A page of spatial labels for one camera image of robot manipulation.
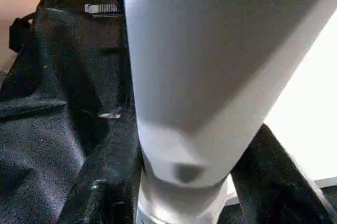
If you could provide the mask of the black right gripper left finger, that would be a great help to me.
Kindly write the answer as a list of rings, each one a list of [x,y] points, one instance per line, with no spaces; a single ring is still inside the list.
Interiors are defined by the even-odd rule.
[[[86,159],[58,223],[135,223],[142,153],[134,121],[117,121]]]

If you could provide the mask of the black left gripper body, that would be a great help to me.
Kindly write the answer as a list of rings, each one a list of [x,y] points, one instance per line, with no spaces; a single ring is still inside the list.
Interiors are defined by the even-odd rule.
[[[93,18],[123,17],[124,11],[117,4],[85,4],[84,13]]]

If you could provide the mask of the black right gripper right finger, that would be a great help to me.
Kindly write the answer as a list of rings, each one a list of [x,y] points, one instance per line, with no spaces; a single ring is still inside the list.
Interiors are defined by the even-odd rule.
[[[336,223],[336,210],[263,124],[231,171],[247,223]]]

